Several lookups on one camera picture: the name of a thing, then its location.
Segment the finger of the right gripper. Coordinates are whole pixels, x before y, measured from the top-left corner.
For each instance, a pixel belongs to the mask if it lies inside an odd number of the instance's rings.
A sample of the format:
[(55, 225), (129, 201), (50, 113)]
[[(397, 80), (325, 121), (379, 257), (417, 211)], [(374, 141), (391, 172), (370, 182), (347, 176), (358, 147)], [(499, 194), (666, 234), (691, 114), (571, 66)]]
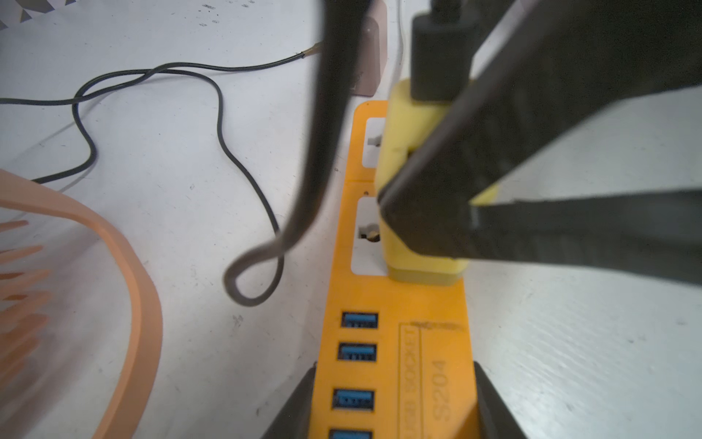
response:
[(701, 283), (701, 192), (519, 201), (469, 210), (472, 259)]
[(698, 1), (541, 1), (381, 190), (414, 252), (469, 256), (472, 199), (619, 100), (701, 82)]

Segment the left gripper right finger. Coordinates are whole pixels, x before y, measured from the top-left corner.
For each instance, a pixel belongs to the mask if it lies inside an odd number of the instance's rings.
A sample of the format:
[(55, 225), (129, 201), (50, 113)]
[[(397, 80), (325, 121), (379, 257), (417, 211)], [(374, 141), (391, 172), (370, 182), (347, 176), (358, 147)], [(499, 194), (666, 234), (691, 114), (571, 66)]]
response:
[(527, 439), (479, 362), (473, 363), (482, 439)]

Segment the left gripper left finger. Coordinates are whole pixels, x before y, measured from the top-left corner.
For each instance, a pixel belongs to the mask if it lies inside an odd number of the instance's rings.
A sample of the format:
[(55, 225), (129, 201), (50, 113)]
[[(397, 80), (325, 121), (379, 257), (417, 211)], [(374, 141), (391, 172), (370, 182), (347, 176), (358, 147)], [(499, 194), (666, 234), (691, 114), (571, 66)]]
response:
[(316, 364), (303, 375), (283, 408), (261, 437), (262, 439), (307, 439), (315, 377)]

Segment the orange power strip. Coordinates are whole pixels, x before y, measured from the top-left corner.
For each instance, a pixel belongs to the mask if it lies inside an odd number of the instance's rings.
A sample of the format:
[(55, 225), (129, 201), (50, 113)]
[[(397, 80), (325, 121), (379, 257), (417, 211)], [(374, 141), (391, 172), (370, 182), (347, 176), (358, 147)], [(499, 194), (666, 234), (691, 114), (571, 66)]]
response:
[(353, 116), (309, 435), (477, 438), (481, 435), (464, 286), (399, 283), (383, 272), (367, 130), (383, 101)]

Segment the pink USB charger plug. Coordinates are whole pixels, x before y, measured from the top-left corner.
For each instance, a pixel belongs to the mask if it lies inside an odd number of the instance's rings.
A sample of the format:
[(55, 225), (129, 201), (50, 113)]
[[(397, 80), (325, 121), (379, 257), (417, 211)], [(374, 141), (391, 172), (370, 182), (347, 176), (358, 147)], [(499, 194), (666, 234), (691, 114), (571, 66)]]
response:
[(351, 94), (373, 97), (388, 62), (388, 8), (383, 0), (373, 1), (360, 35), (358, 60)]

